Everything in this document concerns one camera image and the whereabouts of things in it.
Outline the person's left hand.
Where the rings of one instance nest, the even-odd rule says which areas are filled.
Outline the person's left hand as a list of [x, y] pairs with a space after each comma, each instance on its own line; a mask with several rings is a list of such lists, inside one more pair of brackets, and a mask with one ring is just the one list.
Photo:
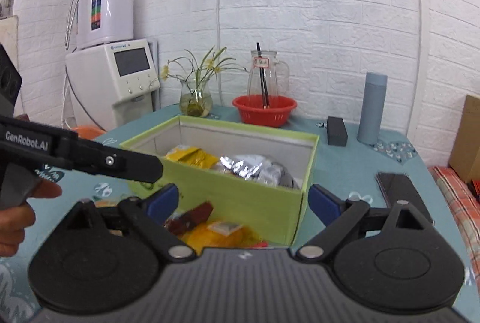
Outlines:
[[1, 257], [12, 257], [24, 241], [25, 230], [36, 221], [26, 202], [28, 197], [55, 199], [62, 188], [54, 182], [33, 176], [14, 160], [18, 157], [1, 151]]

